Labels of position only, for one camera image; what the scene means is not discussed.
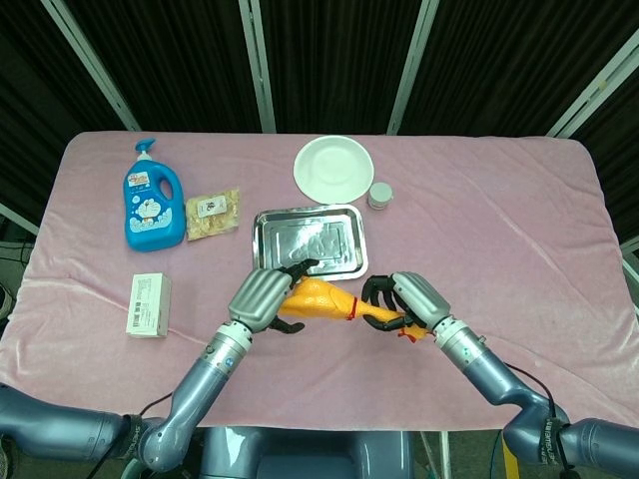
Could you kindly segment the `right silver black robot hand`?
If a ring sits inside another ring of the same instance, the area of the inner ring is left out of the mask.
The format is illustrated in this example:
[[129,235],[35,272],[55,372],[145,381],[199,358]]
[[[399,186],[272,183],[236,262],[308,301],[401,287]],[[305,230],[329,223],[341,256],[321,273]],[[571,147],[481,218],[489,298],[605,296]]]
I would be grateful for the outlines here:
[[373,275],[362,287],[361,306],[380,307],[382,295],[387,310],[394,314],[382,319],[379,313],[366,312],[365,322],[380,331],[395,331],[416,326],[423,332],[432,332],[450,316],[450,304],[420,274],[409,271],[390,275]]

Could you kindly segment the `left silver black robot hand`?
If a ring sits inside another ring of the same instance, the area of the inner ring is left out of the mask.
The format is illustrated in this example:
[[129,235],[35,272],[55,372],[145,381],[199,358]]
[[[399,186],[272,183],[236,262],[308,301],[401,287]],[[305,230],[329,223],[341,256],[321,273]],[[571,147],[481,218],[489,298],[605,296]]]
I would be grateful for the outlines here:
[[230,319],[246,326],[252,333],[273,329],[296,334],[305,326],[301,322],[286,323],[279,310],[290,290],[320,262],[308,258],[289,267],[256,268],[245,279],[229,304]]

